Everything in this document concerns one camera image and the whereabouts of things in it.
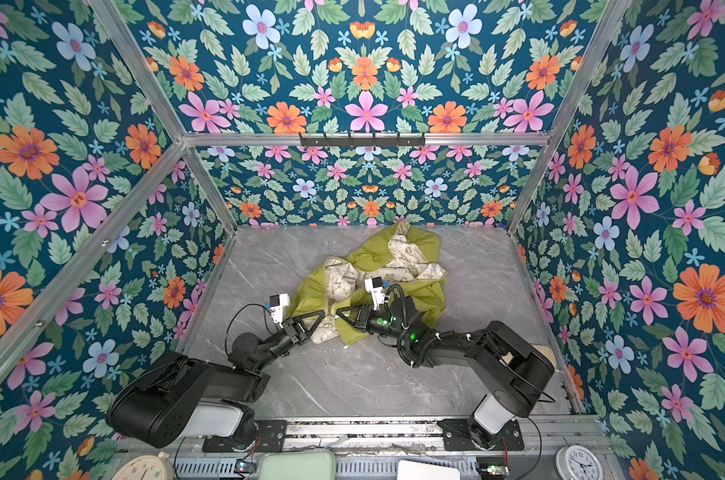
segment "cloth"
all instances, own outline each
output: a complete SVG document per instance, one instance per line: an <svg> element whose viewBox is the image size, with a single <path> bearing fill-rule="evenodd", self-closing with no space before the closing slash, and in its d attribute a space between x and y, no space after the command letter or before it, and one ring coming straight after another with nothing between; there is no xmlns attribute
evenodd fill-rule
<svg viewBox="0 0 725 480"><path fill-rule="evenodd" d="M424 312L425 324L434 326L445 311L445 269L437 264L439 253L439 236L404 220L372 236L346 259L329 257L296 290L290 314L325 311L326 318L312 335L315 343L337 336L347 345L361 340L368 334L338 318L336 309L370 303L364 281L381 276L385 282L399 283Z"/></svg>

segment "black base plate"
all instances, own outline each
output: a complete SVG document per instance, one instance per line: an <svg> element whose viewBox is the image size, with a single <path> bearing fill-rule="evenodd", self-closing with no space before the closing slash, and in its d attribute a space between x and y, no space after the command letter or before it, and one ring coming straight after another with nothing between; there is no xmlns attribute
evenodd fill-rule
<svg viewBox="0 0 725 480"><path fill-rule="evenodd" d="M257 420L258 435L261 435L261 443L256 447L256 452L276 453L282 451L282 443L285 441L285 431L288 422L285 420ZM224 453L224 452L249 452L242 443L232 437L210 437L206 438L203 444L203 452L205 453Z"/></svg>
<svg viewBox="0 0 725 480"><path fill-rule="evenodd" d="M445 450L449 452L466 452L478 450L478 447L469 437L469 425L463 418L446 418L439 425L443 427L443 441ZM520 452L525 449L520 432L520 424L515 420L507 422L502 428L502 439L489 451L504 451L504 446L510 452Z"/></svg>

